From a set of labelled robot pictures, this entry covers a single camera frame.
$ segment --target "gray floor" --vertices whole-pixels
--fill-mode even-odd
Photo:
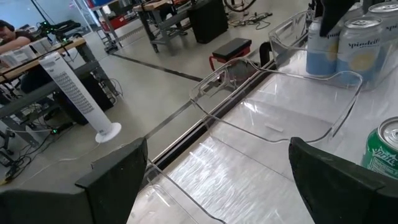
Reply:
[[[46,164],[60,159],[74,159],[92,150],[112,151],[143,136],[148,138],[149,158],[155,159],[203,116],[189,102],[189,92],[198,81],[211,73],[208,57],[212,51],[236,37],[251,39],[252,49],[256,49],[268,40],[271,29],[294,13],[306,10],[307,4],[308,1],[305,0],[258,1],[250,13],[272,12],[273,16],[266,19],[271,23],[268,28],[256,30],[255,26],[230,27],[227,32],[205,45],[196,43],[193,32],[189,30],[187,36],[173,40],[177,53],[174,56],[170,56],[162,46],[156,54],[143,30],[126,39],[123,42],[124,48],[115,55],[106,55],[96,33],[87,35],[85,38],[105,72],[110,78],[117,79],[123,89],[124,96],[119,97],[115,107],[106,112],[110,120],[121,123],[123,129],[112,141],[98,145],[94,129],[90,126],[75,126],[38,155],[21,176],[36,174]],[[242,16],[233,14],[235,19]],[[136,60],[183,75],[142,65],[134,62]],[[221,99],[206,103],[212,107],[219,100]],[[23,145],[17,138],[11,143],[11,149],[18,151]],[[0,175],[5,171],[0,168]]]

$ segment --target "black floor stripe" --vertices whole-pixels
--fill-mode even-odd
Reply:
[[[135,62],[135,63],[141,64],[141,65],[148,66],[150,68],[158,69],[158,70],[163,71],[163,72],[167,72],[167,73],[170,73],[170,74],[173,74],[173,75],[178,75],[180,77],[187,78],[187,79],[190,79],[190,80],[193,80],[193,81],[196,81],[196,82],[200,82],[200,81],[203,80],[202,78],[194,77],[193,75],[188,75],[188,74],[185,74],[185,73],[182,73],[182,72],[174,71],[174,70],[171,70],[171,69],[168,69],[168,68],[164,68],[164,67],[161,67],[161,66],[158,66],[158,65],[153,65],[153,64],[147,63],[147,62],[141,62],[140,60],[136,60],[136,59],[133,59],[133,58],[129,58],[129,57],[125,57],[125,56],[117,55],[117,54],[112,54],[112,55],[115,56],[115,57],[118,57],[118,58],[122,58],[124,60],[129,60],[130,62]]]
[[[180,107],[180,109],[178,109],[176,112],[171,114],[168,118],[166,118],[163,122],[161,122],[158,126],[156,126],[152,131],[150,131],[148,134],[146,134],[145,138],[149,139],[150,137],[152,137],[154,134],[156,134],[156,132],[160,131],[164,126],[169,124],[174,118],[176,118],[180,113],[185,111],[191,105],[192,105],[191,101],[188,101],[187,103],[185,103],[182,107]]]

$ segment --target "white tower fan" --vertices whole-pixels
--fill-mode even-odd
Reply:
[[[111,123],[58,52],[44,55],[39,63],[97,131],[96,142],[107,142],[119,134],[122,126]]]

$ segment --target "spindrift can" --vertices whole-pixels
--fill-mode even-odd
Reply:
[[[398,38],[398,2],[383,2],[369,7],[369,15],[382,18],[383,41]]]
[[[378,60],[381,22],[381,18],[364,16],[350,19],[345,23],[340,34],[337,72],[356,72],[362,75],[364,83],[375,78],[382,67],[382,62]]]
[[[398,117],[387,119],[370,133],[362,166],[398,179]]]
[[[312,21],[308,28],[307,72],[311,75],[326,76],[336,72],[336,53],[341,30],[339,22],[326,37],[320,37],[322,18]]]
[[[363,16],[362,3],[356,2],[344,15],[344,21]]]

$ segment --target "can lid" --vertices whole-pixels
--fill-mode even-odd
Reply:
[[[355,11],[355,10],[361,8],[361,7],[362,7],[362,3],[356,2],[353,6],[350,7],[350,9],[348,10],[348,12]]]
[[[382,2],[369,7],[369,12],[385,13],[398,11],[398,4],[396,2]]]
[[[345,22],[345,27],[350,29],[366,29],[378,26],[381,22],[382,19],[376,16],[363,16],[348,20]]]
[[[398,117],[389,118],[381,123],[377,133],[384,143],[398,150]]]

